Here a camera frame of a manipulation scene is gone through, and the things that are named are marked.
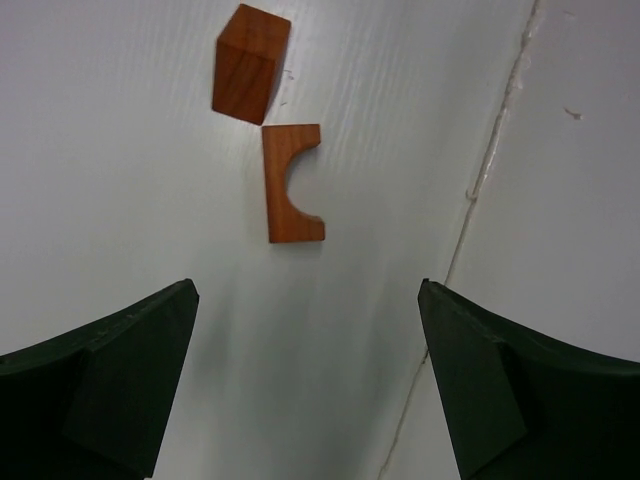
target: white surface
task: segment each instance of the white surface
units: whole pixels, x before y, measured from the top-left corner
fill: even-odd
[[[640,4],[563,0],[545,16],[451,286],[640,361]]]
[[[0,352],[192,277],[155,478],[371,479],[529,2],[255,5],[294,24],[266,123],[322,124],[322,245],[267,244],[259,130],[209,108],[235,2],[0,2]]]
[[[420,369],[386,480],[460,480],[428,358]]]

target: wooden cube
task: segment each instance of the wooden cube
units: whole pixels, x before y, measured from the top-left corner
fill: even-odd
[[[262,125],[291,22],[241,4],[216,43],[213,109]]]

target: wooden block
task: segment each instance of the wooden block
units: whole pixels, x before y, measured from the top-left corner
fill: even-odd
[[[241,4],[216,43],[213,109],[262,125],[291,22]]]
[[[287,195],[286,173],[293,158],[320,144],[320,125],[262,127],[262,149],[267,191],[269,242],[318,242],[324,240],[324,222],[302,213]]]

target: curved cutout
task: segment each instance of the curved cutout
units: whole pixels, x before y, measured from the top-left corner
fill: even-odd
[[[320,242],[324,222],[293,206],[287,195],[286,174],[294,157],[320,144],[320,125],[262,127],[262,149],[267,192],[269,242]]]

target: brown wooden block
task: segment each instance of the brown wooden block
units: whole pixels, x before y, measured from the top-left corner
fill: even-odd
[[[241,4],[216,43],[213,109],[262,125],[291,31],[291,22]]]
[[[262,149],[267,191],[269,242],[318,242],[324,240],[324,222],[302,213],[287,195],[286,173],[293,158],[320,144],[320,125],[262,127]]]

